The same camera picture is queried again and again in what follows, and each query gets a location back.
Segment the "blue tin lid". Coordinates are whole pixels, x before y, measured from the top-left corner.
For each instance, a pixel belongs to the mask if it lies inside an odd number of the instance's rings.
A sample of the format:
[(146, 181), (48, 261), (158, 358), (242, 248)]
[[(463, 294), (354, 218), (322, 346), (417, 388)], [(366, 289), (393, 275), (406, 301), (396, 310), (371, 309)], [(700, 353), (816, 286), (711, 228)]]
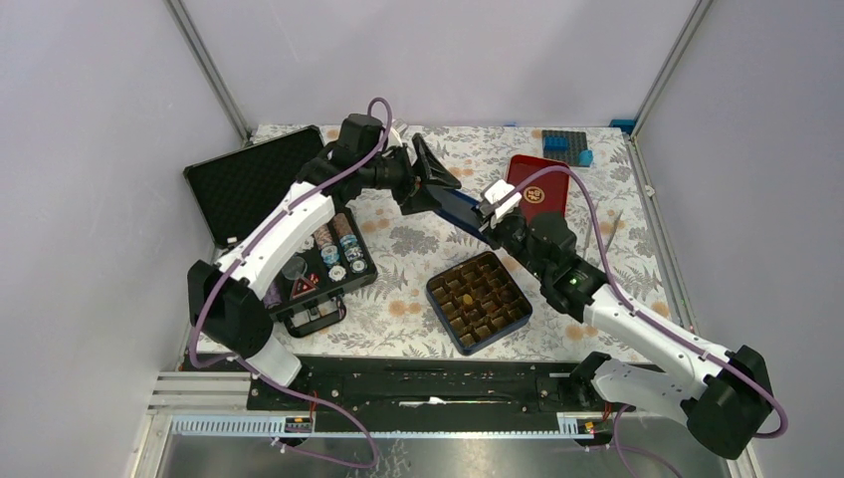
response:
[(491, 245), (485, 236), (481, 219), (476, 211), (479, 201), (464, 192), (441, 186), (423, 188), (435, 202), (432, 212), (446, 222), (470, 234), (482, 243)]

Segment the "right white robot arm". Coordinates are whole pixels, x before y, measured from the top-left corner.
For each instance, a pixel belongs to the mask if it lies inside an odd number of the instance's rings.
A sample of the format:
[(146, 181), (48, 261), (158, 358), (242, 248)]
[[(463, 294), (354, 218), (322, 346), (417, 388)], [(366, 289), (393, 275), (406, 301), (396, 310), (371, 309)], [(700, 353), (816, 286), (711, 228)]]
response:
[(556, 311), (623, 341), (655, 365), (640, 369), (604, 353), (590, 354), (570, 385), (576, 405), (594, 410), (610, 401), (659, 414), (730, 460), (761, 435), (774, 407), (759, 352), (748, 346), (730, 351), (653, 318), (651, 309), (576, 253), (576, 236), (559, 213), (526, 220), (517, 208), (499, 215), (482, 203), (472, 214), (484, 239), (524, 266)]

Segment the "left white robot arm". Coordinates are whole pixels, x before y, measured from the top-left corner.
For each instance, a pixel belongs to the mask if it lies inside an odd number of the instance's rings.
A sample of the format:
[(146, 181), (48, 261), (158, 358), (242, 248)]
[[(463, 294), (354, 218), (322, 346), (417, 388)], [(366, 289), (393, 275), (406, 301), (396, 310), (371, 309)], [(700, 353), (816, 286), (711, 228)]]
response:
[(420, 135), (413, 152), (391, 139), (391, 124), (351, 114), (336, 140), (327, 143), (297, 172), (275, 209), (237, 246), (215, 262), (197, 261), (187, 274), (192, 331), (189, 358), (205, 335), (229, 350), (251, 373), (271, 383), (271, 397), (286, 409), (308, 399), (309, 384), (298, 375), (300, 359), (277, 338), (263, 298), (306, 239), (364, 189), (385, 189), (405, 215), (434, 211), (437, 193), (462, 184)]

